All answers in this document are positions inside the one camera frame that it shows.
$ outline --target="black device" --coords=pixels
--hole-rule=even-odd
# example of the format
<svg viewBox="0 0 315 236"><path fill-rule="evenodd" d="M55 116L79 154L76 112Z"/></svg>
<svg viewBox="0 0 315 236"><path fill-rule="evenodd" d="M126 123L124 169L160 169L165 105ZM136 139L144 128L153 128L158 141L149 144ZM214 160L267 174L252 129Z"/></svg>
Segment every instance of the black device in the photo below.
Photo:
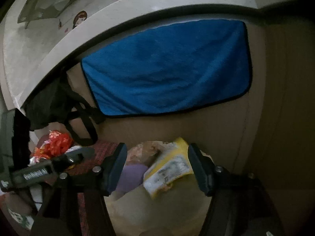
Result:
<svg viewBox="0 0 315 236"><path fill-rule="evenodd" d="M12 138L14 135L15 131L6 136ZM84 193L91 235L116 235L104 196L109 196L117 186L127 158L127 148L120 143L112 156L106 157L100 166L84 175L70 176L63 172L69 165L80 163L93 156L93 153L92 148L81 148L16 171L3 163L6 168L0 173L0 180L4 181L4 184L1 183L4 191L14 191L42 182L49 173L58 175L34 219L30 236L82 236L78 193ZM2 154L3 158L12 157L6 152ZM202 155L194 143L189 145L188 158L200 190L212 197L199 236L285 235L273 203L258 179L231 174L224 167L216 166L209 157Z"/></svg>

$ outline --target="black bag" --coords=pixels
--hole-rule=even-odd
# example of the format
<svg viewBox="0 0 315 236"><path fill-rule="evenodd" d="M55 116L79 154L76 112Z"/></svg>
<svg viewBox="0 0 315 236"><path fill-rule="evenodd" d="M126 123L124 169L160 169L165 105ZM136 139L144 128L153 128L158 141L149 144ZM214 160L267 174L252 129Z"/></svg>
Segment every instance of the black bag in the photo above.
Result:
<svg viewBox="0 0 315 236"><path fill-rule="evenodd" d="M90 117L96 124L105 120L105 115L98 108L91 107L83 97L71 89L66 73L27 100L24 110L31 121L31 131L42 129L51 122L59 122L66 126L73 139L82 146L89 146L97 141L97 133ZM74 132L69 121L78 117L82 119L91 139L80 138Z"/></svg>

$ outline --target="white marble edge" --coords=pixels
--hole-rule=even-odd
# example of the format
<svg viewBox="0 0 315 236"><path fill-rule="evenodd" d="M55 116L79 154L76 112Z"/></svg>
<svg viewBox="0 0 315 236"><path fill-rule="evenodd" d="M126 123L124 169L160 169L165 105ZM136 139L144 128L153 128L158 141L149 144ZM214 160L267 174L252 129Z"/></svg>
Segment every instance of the white marble edge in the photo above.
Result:
<svg viewBox="0 0 315 236"><path fill-rule="evenodd" d="M34 72L26 88L17 97L12 97L15 105L21 107L40 81L71 52L108 29L152 12L203 4L225 4L257 8L255 0L119 0L89 17L67 34L49 52Z"/></svg>

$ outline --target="wall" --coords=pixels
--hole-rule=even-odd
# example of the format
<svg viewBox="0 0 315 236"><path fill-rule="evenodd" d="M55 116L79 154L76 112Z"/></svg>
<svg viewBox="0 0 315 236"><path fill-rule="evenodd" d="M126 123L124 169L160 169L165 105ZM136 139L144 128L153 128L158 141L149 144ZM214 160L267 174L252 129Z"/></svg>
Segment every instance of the wall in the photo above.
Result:
<svg viewBox="0 0 315 236"><path fill-rule="evenodd" d="M315 26L291 18L266 27L266 88L246 166L267 188L287 235L315 205Z"/></svg>

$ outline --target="cartoon girl sticker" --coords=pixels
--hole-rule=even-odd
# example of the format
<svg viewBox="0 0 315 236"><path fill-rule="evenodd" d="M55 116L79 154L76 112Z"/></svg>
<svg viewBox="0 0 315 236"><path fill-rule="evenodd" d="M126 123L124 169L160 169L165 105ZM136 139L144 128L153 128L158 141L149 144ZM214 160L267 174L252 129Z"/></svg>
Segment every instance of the cartoon girl sticker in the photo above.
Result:
<svg viewBox="0 0 315 236"><path fill-rule="evenodd" d="M86 11L80 11L73 20L73 28L77 27L78 25L80 25L84 20L86 20L88 17L88 14L86 13Z"/></svg>

